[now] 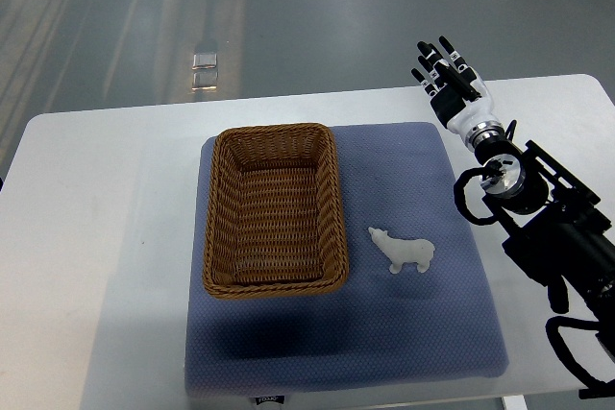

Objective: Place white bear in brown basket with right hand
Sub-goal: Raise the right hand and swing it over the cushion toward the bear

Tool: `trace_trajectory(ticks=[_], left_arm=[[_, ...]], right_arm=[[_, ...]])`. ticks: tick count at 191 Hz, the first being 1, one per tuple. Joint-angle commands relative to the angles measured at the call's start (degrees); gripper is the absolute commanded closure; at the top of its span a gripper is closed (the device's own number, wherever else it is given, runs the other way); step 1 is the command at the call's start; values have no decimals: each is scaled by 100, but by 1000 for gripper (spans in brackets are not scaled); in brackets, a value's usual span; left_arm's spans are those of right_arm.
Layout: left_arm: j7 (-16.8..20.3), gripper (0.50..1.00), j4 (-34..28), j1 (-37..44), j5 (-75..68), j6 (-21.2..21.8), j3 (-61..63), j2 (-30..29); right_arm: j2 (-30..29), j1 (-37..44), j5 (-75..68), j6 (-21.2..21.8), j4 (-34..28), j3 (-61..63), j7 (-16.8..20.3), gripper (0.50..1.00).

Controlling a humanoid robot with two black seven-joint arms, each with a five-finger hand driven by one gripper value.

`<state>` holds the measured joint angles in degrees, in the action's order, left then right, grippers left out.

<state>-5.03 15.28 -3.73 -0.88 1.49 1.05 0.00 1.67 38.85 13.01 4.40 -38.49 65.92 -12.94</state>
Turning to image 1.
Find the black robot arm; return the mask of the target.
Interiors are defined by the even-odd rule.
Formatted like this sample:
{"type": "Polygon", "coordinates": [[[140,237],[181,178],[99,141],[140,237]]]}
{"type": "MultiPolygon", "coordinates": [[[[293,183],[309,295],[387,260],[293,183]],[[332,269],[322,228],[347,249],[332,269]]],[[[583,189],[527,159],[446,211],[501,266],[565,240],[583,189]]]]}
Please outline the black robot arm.
{"type": "Polygon", "coordinates": [[[558,359],[579,380],[594,378],[575,360],[559,330],[593,330],[614,353],[614,245],[599,197],[536,143],[514,145],[512,127],[483,122],[469,134],[479,167],[454,186],[455,206],[477,226],[500,224],[505,254],[546,287],[555,317],[546,324],[558,359]]]}

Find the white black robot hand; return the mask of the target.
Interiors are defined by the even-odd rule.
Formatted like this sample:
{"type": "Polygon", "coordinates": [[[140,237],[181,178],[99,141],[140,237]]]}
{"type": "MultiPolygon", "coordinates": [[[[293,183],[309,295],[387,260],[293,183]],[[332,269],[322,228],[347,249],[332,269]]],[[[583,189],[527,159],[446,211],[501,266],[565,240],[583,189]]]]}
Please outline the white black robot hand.
{"type": "Polygon", "coordinates": [[[421,67],[411,74],[430,98],[441,125],[460,137],[472,152],[487,139],[504,136],[494,115],[494,100],[480,74],[444,36],[439,44],[417,43],[421,67]]]}

